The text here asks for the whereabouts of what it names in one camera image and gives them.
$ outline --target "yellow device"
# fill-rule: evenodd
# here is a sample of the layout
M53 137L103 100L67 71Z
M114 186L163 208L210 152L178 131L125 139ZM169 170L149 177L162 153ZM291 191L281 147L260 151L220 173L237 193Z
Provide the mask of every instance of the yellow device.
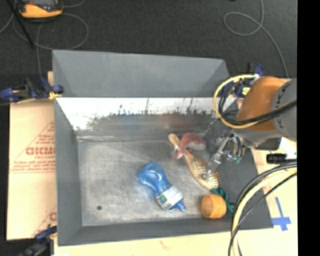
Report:
M18 0L17 10L26 20L51 20L63 11L61 0Z

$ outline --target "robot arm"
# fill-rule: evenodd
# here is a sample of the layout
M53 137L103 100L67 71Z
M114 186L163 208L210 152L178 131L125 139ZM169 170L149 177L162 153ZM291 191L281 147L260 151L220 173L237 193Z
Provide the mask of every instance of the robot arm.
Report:
M203 175L204 179L207 179L210 173L220 165L222 156L229 161L239 162L244 152L241 148L272 151L278 149L282 138L297 141L297 79L283 80L273 76L256 79L250 75L244 75L241 78L251 81L254 79L254 82L237 111L236 119L229 119L222 111L223 96L220 97L218 107L213 106L218 118L229 128L229 132L216 139L216 150ZM234 85L241 83L238 79L227 80L218 87L213 96L213 102L219 90L224 85L230 84L230 81ZM242 153L236 154L239 148ZM277 155L276 158L284 161L286 156ZM269 159L274 160L274 155L270 155Z

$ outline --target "bottle label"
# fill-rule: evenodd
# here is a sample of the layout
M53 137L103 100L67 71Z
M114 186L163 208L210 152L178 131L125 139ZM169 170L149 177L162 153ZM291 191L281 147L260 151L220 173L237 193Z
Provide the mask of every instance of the bottle label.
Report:
M169 211L181 199L183 199L183 195L175 186L170 187L156 198L161 208L166 211Z

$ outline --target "green object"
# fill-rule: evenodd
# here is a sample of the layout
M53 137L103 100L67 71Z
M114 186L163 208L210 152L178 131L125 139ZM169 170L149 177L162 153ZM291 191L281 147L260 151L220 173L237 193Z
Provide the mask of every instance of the green object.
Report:
M215 194L215 195L221 196L224 199L228 214L233 215L234 208L235 208L235 203L228 201L228 193L227 193L227 191L225 191L222 187L219 186L217 188L211 189L211 192L213 194Z
M235 164L237 165L237 164L240 163L241 160L242 160L242 156L236 157L236 158L234 159L234 162L235 162Z

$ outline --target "blue clamp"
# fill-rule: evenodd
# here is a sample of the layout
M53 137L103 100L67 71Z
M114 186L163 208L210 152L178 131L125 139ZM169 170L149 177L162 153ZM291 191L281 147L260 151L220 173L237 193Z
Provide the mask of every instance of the blue clamp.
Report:
M61 85L51 86L49 82L40 77L40 85L35 86L30 78L24 79L19 86L8 87L0 90L0 99L7 103L17 103L29 99L47 99L50 93L62 95L64 88Z
M57 226L52 226L38 234L35 235L35 242L23 252L19 253L17 256L39 256L48 248L53 246L53 240L50 238L50 235L53 235L57 232Z
M264 68L262 67L262 65L260 64L256 64L256 68L254 71L254 75L256 75L257 77L262 77L265 73ZM245 98L248 91L250 90L251 86L253 85L255 79L250 80L249 82L244 81L242 83L240 83L237 88L233 91L233 94L237 97L237 98ZM225 91L228 90L228 88L230 88L232 85L234 84L233 81L227 83L221 90L220 94L223 95L223 93Z

